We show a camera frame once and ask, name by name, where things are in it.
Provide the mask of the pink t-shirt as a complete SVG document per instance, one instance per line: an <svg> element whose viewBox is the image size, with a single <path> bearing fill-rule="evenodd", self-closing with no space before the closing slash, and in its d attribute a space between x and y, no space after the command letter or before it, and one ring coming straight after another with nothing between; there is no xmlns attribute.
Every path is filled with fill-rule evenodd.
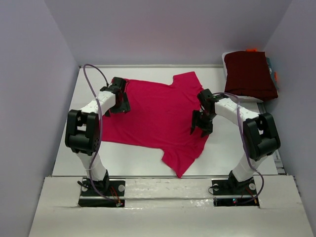
<svg viewBox="0 0 316 237"><path fill-rule="evenodd" d="M195 72L174 75L170 85L129 79L130 111L103 117L102 140L161 149L161 160L181 178L207 141L200 129L191 132L202 89Z"/></svg>

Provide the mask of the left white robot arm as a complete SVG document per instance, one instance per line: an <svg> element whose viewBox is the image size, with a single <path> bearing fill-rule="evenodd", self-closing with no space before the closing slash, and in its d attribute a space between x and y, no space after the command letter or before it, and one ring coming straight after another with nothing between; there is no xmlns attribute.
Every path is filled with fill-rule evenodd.
<svg viewBox="0 0 316 237"><path fill-rule="evenodd" d="M103 116L127 113L130 105L126 93L127 80L114 77L109 86L100 89L94 99L79 110L70 110L67 115L65 145L75 153L86 170L86 188L98 195L109 190L107 169L98 154L101 147Z"/></svg>

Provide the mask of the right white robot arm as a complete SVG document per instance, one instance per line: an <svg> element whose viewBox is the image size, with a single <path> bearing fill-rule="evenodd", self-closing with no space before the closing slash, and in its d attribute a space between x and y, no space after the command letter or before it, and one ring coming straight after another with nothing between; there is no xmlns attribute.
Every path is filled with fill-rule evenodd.
<svg viewBox="0 0 316 237"><path fill-rule="evenodd" d="M213 94L204 89L197 98L200 110L192 113L191 132L198 127L202 137L210 135L216 116L228 119L239 128L244 154L228 179L219 185L219 190L238 194L250 183L262 161L280 148L274 118L269 113L259 114L243 107L240 98L230 93Z"/></svg>

